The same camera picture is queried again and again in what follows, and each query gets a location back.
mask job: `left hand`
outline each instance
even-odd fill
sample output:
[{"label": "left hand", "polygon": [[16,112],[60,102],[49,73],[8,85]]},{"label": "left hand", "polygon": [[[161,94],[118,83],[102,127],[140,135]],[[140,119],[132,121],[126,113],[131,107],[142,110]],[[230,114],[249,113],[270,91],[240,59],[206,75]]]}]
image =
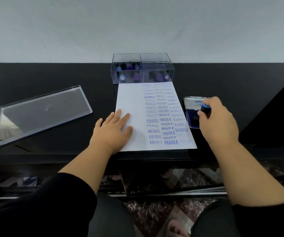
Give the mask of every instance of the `left hand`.
[{"label": "left hand", "polygon": [[130,118],[130,114],[127,113],[122,119],[120,117],[121,109],[118,109],[116,114],[111,112],[103,123],[100,118],[96,122],[89,147],[104,149],[108,151],[110,156],[120,151],[129,141],[133,131],[133,127],[128,126],[123,133],[121,132]]}]

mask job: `forearm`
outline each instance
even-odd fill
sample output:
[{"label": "forearm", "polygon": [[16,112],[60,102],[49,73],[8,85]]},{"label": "forearm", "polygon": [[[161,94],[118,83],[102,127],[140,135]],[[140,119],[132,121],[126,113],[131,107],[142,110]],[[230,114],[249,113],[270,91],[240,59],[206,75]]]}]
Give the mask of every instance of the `forearm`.
[{"label": "forearm", "polygon": [[270,206],[284,203],[284,187],[239,142],[211,146],[232,205]]},{"label": "forearm", "polygon": [[110,155],[104,148],[89,146],[59,172],[79,177],[97,194]]}]

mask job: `hand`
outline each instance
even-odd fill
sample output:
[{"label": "hand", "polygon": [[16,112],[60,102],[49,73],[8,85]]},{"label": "hand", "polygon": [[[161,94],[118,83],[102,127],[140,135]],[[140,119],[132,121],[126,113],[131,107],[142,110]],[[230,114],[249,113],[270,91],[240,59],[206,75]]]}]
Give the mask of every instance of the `hand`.
[{"label": "hand", "polygon": [[133,127],[128,126],[123,133],[121,132],[121,129],[130,118],[130,114],[127,113],[122,119],[120,117],[121,109],[118,109],[116,114],[111,112],[104,123],[102,123],[102,118],[100,118],[96,122],[89,147],[105,149],[110,156],[120,151],[129,141],[133,131]]},{"label": "hand", "polygon": [[198,111],[199,127],[210,147],[238,143],[239,129],[236,121],[220,99],[212,97],[203,102],[211,107],[211,115],[207,118],[205,113]]}]

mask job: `black sleeve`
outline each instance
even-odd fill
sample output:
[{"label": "black sleeve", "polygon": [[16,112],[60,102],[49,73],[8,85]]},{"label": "black sleeve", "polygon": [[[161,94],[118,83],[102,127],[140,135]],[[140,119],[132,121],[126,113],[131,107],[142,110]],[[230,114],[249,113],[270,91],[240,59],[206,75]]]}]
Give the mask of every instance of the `black sleeve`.
[{"label": "black sleeve", "polygon": [[0,236],[87,236],[96,205],[87,183],[58,173],[33,194],[0,207]]},{"label": "black sleeve", "polygon": [[232,206],[236,226],[244,236],[284,236],[284,204],[264,207]]}]

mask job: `clear plastic lid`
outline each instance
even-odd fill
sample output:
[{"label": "clear plastic lid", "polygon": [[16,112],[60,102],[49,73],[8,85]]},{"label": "clear plastic lid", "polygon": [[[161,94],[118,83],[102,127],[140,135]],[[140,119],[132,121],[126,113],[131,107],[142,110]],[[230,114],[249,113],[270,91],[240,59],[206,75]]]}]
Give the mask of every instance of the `clear plastic lid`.
[{"label": "clear plastic lid", "polygon": [[90,113],[80,86],[0,106],[0,146]]}]

